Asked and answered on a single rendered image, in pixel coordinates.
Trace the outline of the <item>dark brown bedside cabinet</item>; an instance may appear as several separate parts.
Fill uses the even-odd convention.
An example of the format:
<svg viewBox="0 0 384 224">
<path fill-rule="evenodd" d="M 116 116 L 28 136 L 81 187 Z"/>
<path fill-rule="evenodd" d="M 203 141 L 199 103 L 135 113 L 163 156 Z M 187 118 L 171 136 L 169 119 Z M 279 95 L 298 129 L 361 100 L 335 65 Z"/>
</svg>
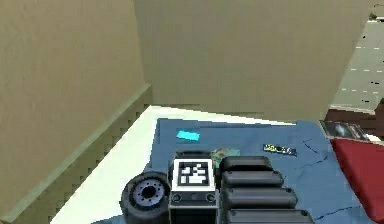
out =
<svg viewBox="0 0 384 224">
<path fill-rule="evenodd" d="M 384 98 L 374 110 L 351 107 L 331 107 L 325 119 L 327 121 L 353 123 L 359 125 L 367 134 L 384 138 Z"/>
</svg>

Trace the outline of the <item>blue bed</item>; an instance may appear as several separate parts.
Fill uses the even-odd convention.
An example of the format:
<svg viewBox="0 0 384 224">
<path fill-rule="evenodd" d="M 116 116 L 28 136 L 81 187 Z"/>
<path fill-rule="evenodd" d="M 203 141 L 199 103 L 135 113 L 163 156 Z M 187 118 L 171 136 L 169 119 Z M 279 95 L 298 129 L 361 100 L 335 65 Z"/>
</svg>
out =
<svg viewBox="0 0 384 224">
<path fill-rule="evenodd" d="M 199 133 L 200 138 L 178 139 L 179 131 Z M 264 144 L 293 148 L 297 155 L 265 152 Z M 340 169 L 331 140 L 312 122 L 274 126 L 161 118 L 143 172 L 167 172 L 178 151 L 206 151 L 211 155 L 219 148 L 237 149 L 239 156 L 268 158 L 272 168 L 281 174 L 283 186 L 296 193 L 296 207 L 309 212 L 314 224 L 377 224 L 368 217 Z M 121 211 L 118 216 L 93 224 L 126 223 Z"/>
</svg>

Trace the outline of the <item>green round patterned disc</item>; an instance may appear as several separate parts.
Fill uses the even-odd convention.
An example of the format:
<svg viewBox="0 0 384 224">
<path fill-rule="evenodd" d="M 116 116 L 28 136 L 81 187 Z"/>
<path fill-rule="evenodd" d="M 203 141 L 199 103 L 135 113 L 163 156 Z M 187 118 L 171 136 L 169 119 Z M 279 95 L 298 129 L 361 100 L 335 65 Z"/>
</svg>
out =
<svg viewBox="0 0 384 224">
<path fill-rule="evenodd" d="M 228 156 L 239 156 L 240 151 L 230 148 L 219 148 L 211 152 L 211 159 L 216 168 L 220 167 L 221 161 Z"/>
</svg>

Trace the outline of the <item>red pillow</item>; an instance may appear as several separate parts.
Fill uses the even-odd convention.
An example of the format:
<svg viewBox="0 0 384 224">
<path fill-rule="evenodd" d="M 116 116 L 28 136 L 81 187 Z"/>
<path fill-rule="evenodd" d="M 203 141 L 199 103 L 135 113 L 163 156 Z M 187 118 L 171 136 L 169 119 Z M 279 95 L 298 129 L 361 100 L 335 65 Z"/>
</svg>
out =
<svg viewBox="0 0 384 224">
<path fill-rule="evenodd" d="M 340 169 L 368 217 L 384 224 L 384 146 L 332 139 Z"/>
</svg>

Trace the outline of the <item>cyan flat card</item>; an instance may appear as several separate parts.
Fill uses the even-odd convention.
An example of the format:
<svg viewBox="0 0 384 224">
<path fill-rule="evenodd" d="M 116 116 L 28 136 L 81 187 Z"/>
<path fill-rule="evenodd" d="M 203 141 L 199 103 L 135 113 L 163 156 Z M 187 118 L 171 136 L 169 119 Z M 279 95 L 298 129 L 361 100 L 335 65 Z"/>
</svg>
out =
<svg viewBox="0 0 384 224">
<path fill-rule="evenodd" d="M 200 138 L 200 134 L 195 132 L 179 131 L 176 137 L 178 139 L 183 139 L 188 141 L 198 141 Z"/>
</svg>

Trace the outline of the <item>dark framed picture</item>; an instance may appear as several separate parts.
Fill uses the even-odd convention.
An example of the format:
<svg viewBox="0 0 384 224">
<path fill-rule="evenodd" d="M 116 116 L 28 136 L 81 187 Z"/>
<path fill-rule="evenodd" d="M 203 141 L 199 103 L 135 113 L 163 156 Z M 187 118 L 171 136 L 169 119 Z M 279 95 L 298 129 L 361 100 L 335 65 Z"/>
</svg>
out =
<svg viewBox="0 0 384 224">
<path fill-rule="evenodd" d="M 345 138 L 351 140 L 369 141 L 363 129 L 352 123 L 320 121 L 321 127 L 329 138 Z"/>
</svg>

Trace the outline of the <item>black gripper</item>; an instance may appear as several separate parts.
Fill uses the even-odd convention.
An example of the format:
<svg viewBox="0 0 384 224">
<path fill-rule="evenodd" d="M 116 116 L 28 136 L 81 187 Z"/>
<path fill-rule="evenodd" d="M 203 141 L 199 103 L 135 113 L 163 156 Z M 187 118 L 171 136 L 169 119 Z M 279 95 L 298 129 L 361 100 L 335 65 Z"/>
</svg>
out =
<svg viewBox="0 0 384 224">
<path fill-rule="evenodd" d="M 121 193 L 120 208 L 126 224 L 169 224 L 170 187 L 162 172 L 143 172 Z"/>
</svg>

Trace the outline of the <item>dark remote control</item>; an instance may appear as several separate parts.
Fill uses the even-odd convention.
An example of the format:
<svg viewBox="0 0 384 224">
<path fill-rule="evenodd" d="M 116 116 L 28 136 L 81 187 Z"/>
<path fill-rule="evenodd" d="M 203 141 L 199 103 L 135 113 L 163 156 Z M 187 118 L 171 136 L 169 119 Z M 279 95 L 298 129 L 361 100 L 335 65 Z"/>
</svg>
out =
<svg viewBox="0 0 384 224">
<path fill-rule="evenodd" d="M 297 155 L 297 151 L 293 148 L 276 146 L 276 145 L 271 145 L 271 144 L 264 144 L 263 150 L 265 152 L 283 154 L 283 155 L 288 155 L 288 156 L 296 156 Z"/>
</svg>

